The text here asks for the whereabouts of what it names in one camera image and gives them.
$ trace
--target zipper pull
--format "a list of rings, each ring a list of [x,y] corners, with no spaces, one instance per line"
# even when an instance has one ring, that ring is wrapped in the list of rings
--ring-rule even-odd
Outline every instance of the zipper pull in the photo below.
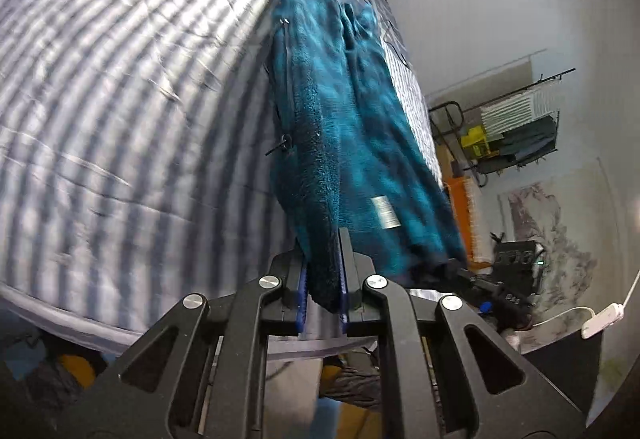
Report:
[[[276,150],[280,149],[283,152],[289,150],[292,147],[291,144],[291,136],[288,134],[283,134],[282,135],[282,140],[280,142],[279,145],[276,146],[276,148],[272,148],[270,151],[268,151],[265,156],[271,155],[272,153],[274,153]]]

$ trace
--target bed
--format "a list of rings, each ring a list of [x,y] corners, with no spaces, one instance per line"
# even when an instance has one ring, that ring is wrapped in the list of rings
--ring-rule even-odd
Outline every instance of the bed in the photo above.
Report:
[[[120,353],[189,292],[219,297],[294,238],[270,189],[260,59],[269,0],[0,0],[0,297]],[[385,0],[371,2],[427,166],[424,100]],[[270,359],[360,343],[310,301]]]

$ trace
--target triangular cutout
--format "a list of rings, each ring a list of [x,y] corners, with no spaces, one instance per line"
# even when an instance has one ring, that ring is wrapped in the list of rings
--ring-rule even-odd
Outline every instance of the triangular cutout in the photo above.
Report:
[[[476,326],[466,326],[465,335],[480,368],[484,385],[490,394],[500,394],[524,381],[524,372]]]
[[[145,392],[155,392],[177,337],[178,327],[165,329],[131,362],[120,379],[127,385]]]

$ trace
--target white cable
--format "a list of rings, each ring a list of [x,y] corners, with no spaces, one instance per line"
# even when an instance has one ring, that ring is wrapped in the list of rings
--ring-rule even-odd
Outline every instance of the white cable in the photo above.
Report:
[[[629,289],[629,292],[626,294],[625,302],[622,304],[623,308],[626,307],[626,303],[629,301],[629,298],[631,298],[631,295],[634,289],[636,288],[636,284],[638,283],[639,278],[640,278],[640,269],[638,269],[638,274],[636,275],[636,279],[634,280],[633,284],[631,284],[631,289]]]
[[[546,324],[551,320],[555,320],[556,318],[559,318],[560,316],[564,316],[565,314],[570,313],[571,311],[575,311],[577,309],[582,309],[583,311],[589,311],[591,313],[591,318],[595,318],[596,311],[594,311],[590,307],[571,307],[571,309],[567,309],[566,311],[562,311],[560,314],[556,314],[556,316],[552,316],[551,318],[549,318],[549,320],[545,320],[543,322],[540,322],[539,324],[535,324],[534,327],[538,327],[539,325]]]

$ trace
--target teal fabric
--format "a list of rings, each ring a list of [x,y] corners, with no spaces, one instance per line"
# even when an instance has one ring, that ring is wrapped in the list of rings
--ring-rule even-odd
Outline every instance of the teal fabric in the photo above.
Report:
[[[270,57],[276,195],[309,261],[314,300],[338,309],[335,235],[391,278],[434,273],[466,253],[449,202],[426,166],[394,89],[376,16],[355,0],[276,0]],[[383,228],[386,197],[400,226]]]

